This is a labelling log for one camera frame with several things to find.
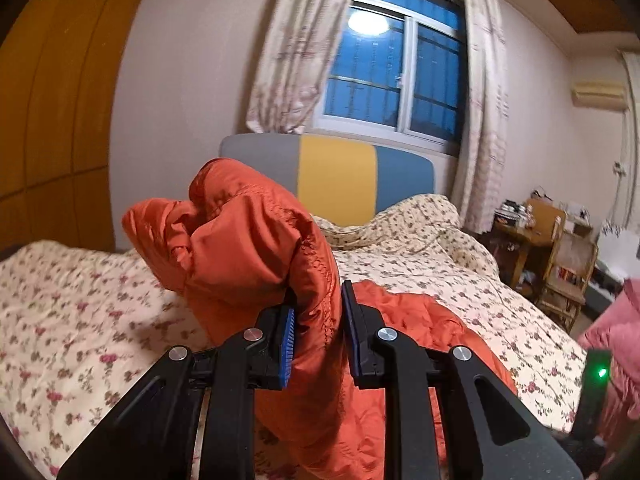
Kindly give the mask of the orange puffer jacket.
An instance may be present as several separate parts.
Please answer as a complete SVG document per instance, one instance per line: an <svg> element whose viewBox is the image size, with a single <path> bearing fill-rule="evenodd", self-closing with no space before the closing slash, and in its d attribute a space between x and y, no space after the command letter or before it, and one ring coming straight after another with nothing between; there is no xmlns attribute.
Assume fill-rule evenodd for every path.
<svg viewBox="0 0 640 480"><path fill-rule="evenodd" d="M290 382L282 391L259 391L255 408L299 465L321 479L378 479L384 460L384 394L358 389L350 378L338 331L336 257L419 257L495 276L488 251L457 223L445 197L418 195L363 226L341 228L228 158L208 162L186 200L150 198L122 217L160 284L186 300L214 344L294 292L298 332Z"/></svg>

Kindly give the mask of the pink clothing sleeve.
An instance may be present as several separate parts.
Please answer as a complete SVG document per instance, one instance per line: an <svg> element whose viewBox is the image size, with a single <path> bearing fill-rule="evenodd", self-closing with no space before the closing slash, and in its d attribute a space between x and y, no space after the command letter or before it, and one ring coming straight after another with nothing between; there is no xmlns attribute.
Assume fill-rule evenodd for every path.
<svg viewBox="0 0 640 480"><path fill-rule="evenodd" d="M612 353L600 436L608 443L623 440L639 420L639 280L625 281L622 291L578 338L584 349Z"/></svg>

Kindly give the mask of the floral bed quilt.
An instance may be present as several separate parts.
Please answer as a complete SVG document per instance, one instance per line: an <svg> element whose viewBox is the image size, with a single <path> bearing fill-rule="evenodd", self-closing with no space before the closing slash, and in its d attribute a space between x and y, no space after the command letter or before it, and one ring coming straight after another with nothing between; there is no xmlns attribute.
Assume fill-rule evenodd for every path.
<svg viewBox="0 0 640 480"><path fill-rule="evenodd" d="M338 270L353 282L427 295L485 341L540 422L573 425L585 353L498 277L445 197L419 195L367 226L328 220ZM208 339L186 303L136 252L40 240L1 265L1 415L44 478L169 348Z"/></svg>

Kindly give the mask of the wooden chair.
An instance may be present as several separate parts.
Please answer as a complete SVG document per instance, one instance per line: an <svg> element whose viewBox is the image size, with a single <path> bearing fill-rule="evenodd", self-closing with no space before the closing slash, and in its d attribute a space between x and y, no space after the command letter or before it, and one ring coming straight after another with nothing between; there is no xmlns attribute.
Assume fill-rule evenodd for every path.
<svg viewBox="0 0 640 480"><path fill-rule="evenodd" d="M597 245L574 233L563 232L553 246L536 306L567 333L586 304L597 256Z"/></svg>

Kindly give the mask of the wooden bedside table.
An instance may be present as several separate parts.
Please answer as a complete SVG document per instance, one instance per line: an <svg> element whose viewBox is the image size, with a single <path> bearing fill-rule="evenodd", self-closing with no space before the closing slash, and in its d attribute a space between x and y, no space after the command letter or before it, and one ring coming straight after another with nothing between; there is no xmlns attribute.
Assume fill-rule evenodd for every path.
<svg viewBox="0 0 640 480"><path fill-rule="evenodd" d="M511 288L518 287L530 251L555 248L565 222L566 212L542 198L529 198L516 206L503 204L495 211L492 229L516 246L515 266L508 271Z"/></svg>

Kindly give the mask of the floral right curtain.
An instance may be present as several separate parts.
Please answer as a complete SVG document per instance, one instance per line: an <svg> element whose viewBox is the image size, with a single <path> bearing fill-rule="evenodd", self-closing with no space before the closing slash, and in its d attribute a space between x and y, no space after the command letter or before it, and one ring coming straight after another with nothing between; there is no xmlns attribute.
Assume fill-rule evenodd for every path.
<svg viewBox="0 0 640 480"><path fill-rule="evenodd" d="M451 201L462 226L490 229L506 163L508 70L499 0L464 0L466 92L462 143Z"/></svg>

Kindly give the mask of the floral curtain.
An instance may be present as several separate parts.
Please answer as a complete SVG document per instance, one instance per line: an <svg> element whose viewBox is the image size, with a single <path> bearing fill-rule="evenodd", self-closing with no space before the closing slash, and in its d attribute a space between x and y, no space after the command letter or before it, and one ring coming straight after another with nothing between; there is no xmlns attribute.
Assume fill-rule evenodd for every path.
<svg viewBox="0 0 640 480"><path fill-rule="evenodd" d="M490 229L506 163L508 70L499 0L464 0L466 92L462 143L451 201L462 226Z"/></svg>
<svg viewBox="0 0 640 480"><path fill-rule="evenodd" d="M277 0L250 92L254 133L302 133L326 88L352 0Z"/></svg>

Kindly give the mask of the grey yellow blue headboard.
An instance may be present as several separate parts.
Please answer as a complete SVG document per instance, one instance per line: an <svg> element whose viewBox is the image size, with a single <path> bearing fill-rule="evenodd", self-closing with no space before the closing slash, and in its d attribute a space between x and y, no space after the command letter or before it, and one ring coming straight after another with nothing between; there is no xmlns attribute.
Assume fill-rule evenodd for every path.
<svg viewBox="0 0 640 480"><path fill-rule="evenodd" d="M338 226L361 226L408 197L435 192L430 160L362 141L241 133L225 138L219 154L278 182L309 212Z"/></svg>

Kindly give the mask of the wooden wardrobe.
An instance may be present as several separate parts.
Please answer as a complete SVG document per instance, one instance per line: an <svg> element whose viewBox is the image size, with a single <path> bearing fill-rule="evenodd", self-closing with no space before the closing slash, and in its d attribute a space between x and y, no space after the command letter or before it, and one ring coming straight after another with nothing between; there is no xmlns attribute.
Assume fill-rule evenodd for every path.
<svg viewBox="0 0 640 480"><path fill-rule="evenodd" d="M20 0L1 44L1 247L111 252L110 133L141 0Z"/></svg>

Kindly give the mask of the floral left curtain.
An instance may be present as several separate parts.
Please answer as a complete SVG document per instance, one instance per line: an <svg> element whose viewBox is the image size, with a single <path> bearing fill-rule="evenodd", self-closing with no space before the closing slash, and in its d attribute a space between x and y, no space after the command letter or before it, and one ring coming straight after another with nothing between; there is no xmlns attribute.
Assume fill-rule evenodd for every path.
<svg viewBox="0 0 640 480"><path fill-rule="evenodd" d="M326 88L352 0L277 0L250 92L254 133L302 133Z"/></svg>

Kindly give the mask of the wall air conditioner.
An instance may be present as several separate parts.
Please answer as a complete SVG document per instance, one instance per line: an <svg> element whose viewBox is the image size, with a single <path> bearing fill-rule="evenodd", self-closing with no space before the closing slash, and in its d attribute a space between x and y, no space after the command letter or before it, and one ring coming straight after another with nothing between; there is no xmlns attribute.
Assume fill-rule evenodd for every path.
<svg viewBox="0 0 640 480"><path fill-rule="evenodd" d="M572 101L578 107L609 112L624 112L628 108L626 88L608 82L576 82L572 87Z"/></svg>

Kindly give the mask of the window with white frame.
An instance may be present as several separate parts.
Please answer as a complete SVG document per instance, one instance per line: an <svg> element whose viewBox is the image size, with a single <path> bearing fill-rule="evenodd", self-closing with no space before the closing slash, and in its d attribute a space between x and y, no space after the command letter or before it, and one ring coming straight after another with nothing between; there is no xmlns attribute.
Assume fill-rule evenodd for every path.
<svg viewBox="0 0 640 480"><path fill-rule="evenodd" d="M457 155L467 71L459 0L352 0L314 126Z"/></svg>

